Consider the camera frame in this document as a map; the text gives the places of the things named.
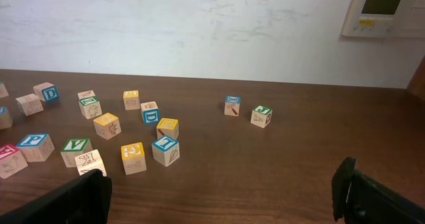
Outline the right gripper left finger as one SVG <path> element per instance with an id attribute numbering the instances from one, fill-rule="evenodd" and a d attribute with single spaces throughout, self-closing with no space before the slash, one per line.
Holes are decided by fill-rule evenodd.
<path id="1" fill-rule="evenodd" d="M 2 223 L 107 223 L 112 179 L 93 169 L 1 216 Z"/>

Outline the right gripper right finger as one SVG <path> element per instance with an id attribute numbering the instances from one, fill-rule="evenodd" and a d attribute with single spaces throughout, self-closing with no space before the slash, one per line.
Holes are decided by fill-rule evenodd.
<path id="1" fill-rule="evenodd" d="M 331 180 L 335 221 L 358 224 L 424 224 L 424 209 L 355 168 L 345 158 Z"/>

